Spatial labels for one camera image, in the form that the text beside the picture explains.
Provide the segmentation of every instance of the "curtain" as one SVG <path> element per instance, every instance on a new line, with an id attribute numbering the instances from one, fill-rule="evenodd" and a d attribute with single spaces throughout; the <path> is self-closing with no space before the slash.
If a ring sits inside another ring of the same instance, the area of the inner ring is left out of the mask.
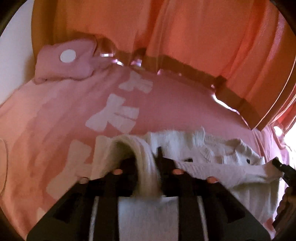
<path id="1" fill-rule="evenodd" d="M 296 37 L 269 0 L 38 0 L 35 56 L 95 35 L 97 53 L 174 71 L 215 90 L 251 129 L 295 121 Z"/>

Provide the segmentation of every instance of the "white sweater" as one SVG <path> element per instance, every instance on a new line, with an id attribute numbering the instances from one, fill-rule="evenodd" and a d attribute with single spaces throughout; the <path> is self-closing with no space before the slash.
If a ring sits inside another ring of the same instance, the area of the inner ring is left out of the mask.
<path id="1" fill-rule="evenodd" d="M 204 129 L 192 133 L 164 131 L 137 137 L 121 135 L 114 138 L 98 136 L 90 179 L 101 178 L 118 167 L 120 160 L 135 155 L 139 172 L 136 194 L 160 197 L 159 177 L 153 154 L 161 146 L 164 156 L 175 160 L 176 166 L 199 179 L 214 176 L 259 220 L 264 223 L 276 210 L 279 179 L 282 173 L 271 162 L 259 157 L 239 139 L 222 140 L 206 134 Z M 192 158 L 193 162 L 184 162 Z M 136 240 L 146 232 L 155 233 L 154 240 L 177 240 L 177 201 L 169 199 L 125 199 L 119 203 L 121 240 Z M 165 227 L 155 222 L 169 220 Z"/>

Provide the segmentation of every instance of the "white circle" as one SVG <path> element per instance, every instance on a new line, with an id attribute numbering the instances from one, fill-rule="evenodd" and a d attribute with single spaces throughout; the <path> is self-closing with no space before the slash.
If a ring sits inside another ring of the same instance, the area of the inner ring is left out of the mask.
<path id="1" fill-rule="evenodd" d="M 64 50 L 60 56 L 60 60 L 63 63 L 71 63 L 75 60 L 75 58 L 76 58 L 76 52 L 73 49 Z"/>

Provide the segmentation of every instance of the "white wall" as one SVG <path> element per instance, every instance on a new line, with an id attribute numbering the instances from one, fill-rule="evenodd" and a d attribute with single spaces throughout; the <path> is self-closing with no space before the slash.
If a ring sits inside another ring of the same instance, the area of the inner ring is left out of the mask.
<path id="1" fill-rule="evenodd" d="M 34 76 L 31 20 L 34 0 L 26 1 L 0 37 L 0 104 Z"/>

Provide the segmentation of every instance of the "bedsheet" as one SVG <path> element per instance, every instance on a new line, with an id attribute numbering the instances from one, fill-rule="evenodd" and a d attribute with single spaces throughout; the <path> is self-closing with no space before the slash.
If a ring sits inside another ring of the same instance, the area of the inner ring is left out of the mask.
<path id="1" fill-rule="evenodd" d="M 193 131 L 203 126 L 223 139 L 242 139 L 266 161 L 278 156 L 289 163 L 289 152 L 272 126 L 249 130 L 212 94 L 182 76 L 116 64 L 83 81 L 30 81 L 0 107 L 0 137 L 9 150 L 2 210 L 25 238 L 79 173 L 91 167 L 99 135 Z M 0 161 L 4 155 L 0 149 Z"/>

